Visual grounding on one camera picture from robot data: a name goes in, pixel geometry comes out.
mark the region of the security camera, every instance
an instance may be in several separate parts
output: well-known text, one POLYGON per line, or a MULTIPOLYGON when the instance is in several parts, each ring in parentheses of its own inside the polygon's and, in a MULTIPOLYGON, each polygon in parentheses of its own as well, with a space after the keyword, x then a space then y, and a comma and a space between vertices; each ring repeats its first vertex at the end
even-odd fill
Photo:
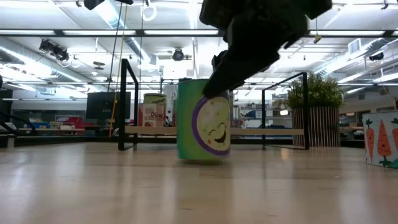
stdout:
POLYGON ((184 60, 184 53, 182 52, 182 49, 175 49, 173 54, 173 60, 175 60, 176 62, 184 60))

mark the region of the wooden floor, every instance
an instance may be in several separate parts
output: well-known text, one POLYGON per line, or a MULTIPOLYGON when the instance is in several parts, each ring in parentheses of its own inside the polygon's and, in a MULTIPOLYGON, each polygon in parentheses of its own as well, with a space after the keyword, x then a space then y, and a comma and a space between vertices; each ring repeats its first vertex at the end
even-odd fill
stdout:
POLYGON ((0 151, 0 223, 398 223, 398 170, 361 149, 235 146, 218 166, 175 145, 85 143, 0 151))

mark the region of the air vent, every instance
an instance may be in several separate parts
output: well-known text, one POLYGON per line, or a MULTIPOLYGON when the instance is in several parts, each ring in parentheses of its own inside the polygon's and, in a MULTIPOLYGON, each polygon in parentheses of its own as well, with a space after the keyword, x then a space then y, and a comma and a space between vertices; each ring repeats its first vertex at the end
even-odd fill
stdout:
POLYGON ((355 54, 361 50, 361 39, 358 38, 348 44, 349 54, 355 54))
POLYGON ((384 96, 384 95, 387 95, 387 94, 389 94, 388 88, 383 88, 383 89, 380 90, 380 95, 384 96))
POLYGON ((359 94, 359 95, 358 95, 358 99, 359 99, 359 100, 365 100, 365 94, 364 94, 364 93, 359 94))

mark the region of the ceiling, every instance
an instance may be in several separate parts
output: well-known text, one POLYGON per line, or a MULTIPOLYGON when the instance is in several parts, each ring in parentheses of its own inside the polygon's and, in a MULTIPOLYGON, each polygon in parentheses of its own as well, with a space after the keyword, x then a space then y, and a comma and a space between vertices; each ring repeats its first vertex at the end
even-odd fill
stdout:
MULTIPOLYGON (((109 29, 110 26, 96 10, 89 11, 84 6, 77 7, 76 0, 0 0, 0 29, 109 29)), ((202 24, 198 15, 200 13, 200 0, 158 0, 151 1, 156 7, 157 14, 151 21, 143 21, 141 16, 142 1, 134 1, 132 6, 123 6, 122 19, 126 18, 128 29, 214 29, 202 24)), ((388 1, 391 6, 382 10, 383 0, 338 0, 333 1, 333 9, 324 13, 317 20, 310 21, 310 29, 373 29, 395 30, 398 28, 397 1, 388 1)), ((114 3, 119 10, 120 4, 114 3)), ((145 10, 145 16, 150 17, 152 9, 145 10)), ((43 38, 40 37, 7 37, 21 47, 42 55, 39 45, 43 38)), ((101 37, 96 44, 95 38, 70 38, 54 37, 50 41, 68 49, 70 60, 62 63, 63 67, 83 75, 89 80, 103 82, 111 74, 112 52, 115 51, 113 60, 113 80, 118 75, 119 59, 128 58, 134 73, 141 76, 143 82, 159 82, 160 75, 157 70, 140 70, 139 57, 126 45, 121 38, 101 37), (95 70, 93 62, 103 62, 104 70, 95 70)), ((149 54, 158 57, 157 65, 165 67, 164 78, 173 78, 176 68, 183 67, 182 76, 195 74, 198 78, 207 78, 212 73, 211 58, 222 50, 227 49, 221 37, 137 37, 137 43, 149 54), (171 60, 171 54, 176 48, 181 48, 190 59, 183 63, 171 60)), ((323 38, 314 44, 313 38, 302 38, 289 49, 280 50, 281 59, 273 64, 268 71, 259 73, 249 82, 277 82, 301 71, 316 71, 336 56, 348 50, 348 44, 355 38, 323 38)), ((389 58, 394 59, 397 51, 389 48, 389 58)), ((44 55, 56 63, 53 57, 44 55)), ((342 78, 365 70, 364 60, 349 63, 336 73, 344 73, 342 78)))

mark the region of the green plant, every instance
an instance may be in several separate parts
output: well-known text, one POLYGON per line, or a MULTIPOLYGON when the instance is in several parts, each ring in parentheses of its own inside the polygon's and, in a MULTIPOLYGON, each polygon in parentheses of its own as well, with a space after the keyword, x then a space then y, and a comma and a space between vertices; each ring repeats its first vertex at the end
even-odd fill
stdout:
MULTIPOLYGON (((323 78, 319 74, 309 73, 308 83, 308 106, 331 106, 340 108, 344 105, 343 94, 345 93, 332 77, 323 78)), ((293 81, 290 85, 285 104, 292 109, 302 108, 303 102, 303 78, 293 81)))

